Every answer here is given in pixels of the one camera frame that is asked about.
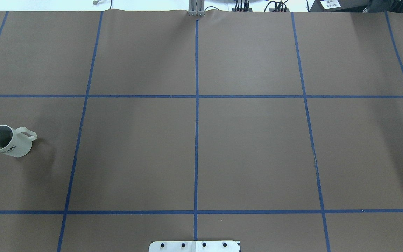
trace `white bracket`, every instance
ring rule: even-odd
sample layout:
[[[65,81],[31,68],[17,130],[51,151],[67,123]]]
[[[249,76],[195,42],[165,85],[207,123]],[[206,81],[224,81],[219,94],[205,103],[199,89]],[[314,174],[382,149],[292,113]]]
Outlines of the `white bracket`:
[[[239,241],[152,242],[149,252],[240,252]]]
[[[189,0],[189,16],[205,15],[205,0]]]

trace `white mug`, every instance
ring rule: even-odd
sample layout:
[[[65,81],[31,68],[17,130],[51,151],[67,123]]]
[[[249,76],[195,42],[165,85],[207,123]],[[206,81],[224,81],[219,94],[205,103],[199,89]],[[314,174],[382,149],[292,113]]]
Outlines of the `white mug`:
[[[19,158],[29,153],[35,139],[37,134],[25,127],[12,129],[10,126],[0,125],[0,153]]]

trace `mug rim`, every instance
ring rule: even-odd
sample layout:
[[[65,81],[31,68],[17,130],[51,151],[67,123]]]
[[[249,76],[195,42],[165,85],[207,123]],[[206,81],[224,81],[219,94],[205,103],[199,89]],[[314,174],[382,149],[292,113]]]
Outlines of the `mug rim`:
[[[12,138],[10,139],[10,142],[8,142],[8,144],[7,144],[6,146],[4,146],[4,147],[2,147],[2,148],[0,149],[0,151],[1,151],[1,150],[4,150],[5,148],[7,148],[7,147],[13,142],[13,128],[12,128],[11,126],[5,125],[5,124],[1,124],[0,127],[1,127],[1,126],[6,126],[6,127],[8,127],[8,128],[12,131]]]

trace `sticker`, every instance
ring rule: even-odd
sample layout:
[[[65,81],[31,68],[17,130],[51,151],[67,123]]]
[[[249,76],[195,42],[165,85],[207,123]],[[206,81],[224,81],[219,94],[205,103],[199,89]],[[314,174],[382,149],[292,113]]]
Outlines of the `sticker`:
[[[332,9],[341,7],[338,0],[324,0],[320,2],[324,9]]]

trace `mug handle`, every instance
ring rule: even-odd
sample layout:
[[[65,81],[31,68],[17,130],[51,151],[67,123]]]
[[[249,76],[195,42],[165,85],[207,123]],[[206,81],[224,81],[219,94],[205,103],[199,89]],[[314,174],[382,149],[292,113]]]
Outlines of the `mug handle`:
[[[37,139],[37,134],[33,131],[28,130],[26,127],[19,127],[17,129],[15,129],[14,134],[21,134],[23,132],[26,132],[27,134],[29,134],[30,136],[26,136],[27,140],[29,141],[34,141],[35,139]]]

